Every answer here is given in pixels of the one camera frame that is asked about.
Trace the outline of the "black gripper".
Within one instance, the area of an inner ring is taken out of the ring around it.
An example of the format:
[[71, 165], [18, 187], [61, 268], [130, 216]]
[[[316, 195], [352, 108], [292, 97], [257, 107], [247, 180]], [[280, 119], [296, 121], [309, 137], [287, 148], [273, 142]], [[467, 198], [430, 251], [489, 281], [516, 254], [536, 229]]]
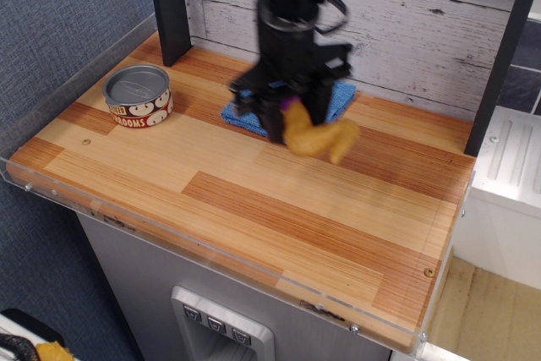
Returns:
[[274, 144], [286, 144], [282, 108], [293, 96], [300, 96], [313, 125], [322, 124], [335, 82], [350, 74], [350, 44], [315, 43], [318, 14], [312, 3], [306, 20], [282, 19], [271, 10], [271, 0], [257, 0], [260, 59], [233, 80], [230, 91], [235, 113], [254, 113]]

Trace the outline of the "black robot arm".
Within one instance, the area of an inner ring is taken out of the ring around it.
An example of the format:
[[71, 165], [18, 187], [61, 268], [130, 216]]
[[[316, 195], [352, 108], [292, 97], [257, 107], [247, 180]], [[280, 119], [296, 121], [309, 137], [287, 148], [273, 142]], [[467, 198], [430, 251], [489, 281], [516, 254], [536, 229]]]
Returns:
[[325, 120], [335, 82], [350, 74], [349, 43], [318, 45], [348, 21], [342, 0], [257, 0], [260, 57], [235, 79], [233, 111], [253, 113], [273, 143], [282, 141], [281, 107], [299, 97], [314, 124]]

